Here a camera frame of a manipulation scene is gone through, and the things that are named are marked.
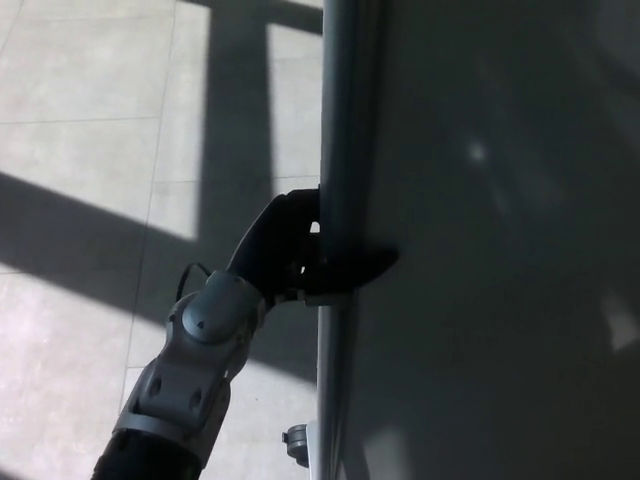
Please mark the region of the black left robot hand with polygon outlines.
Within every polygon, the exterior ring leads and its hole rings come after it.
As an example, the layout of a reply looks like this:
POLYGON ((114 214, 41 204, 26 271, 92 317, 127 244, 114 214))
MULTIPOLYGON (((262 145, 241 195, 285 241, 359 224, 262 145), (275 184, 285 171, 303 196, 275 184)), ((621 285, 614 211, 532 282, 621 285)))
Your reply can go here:
POLYGON ((272 308, 279 303, 349 294, 388 271, 398 260, 389 247, 356 247, 334 257, 322 251, 320 190, 276 196, 248 229, 227 270, 255 287, 272 308))

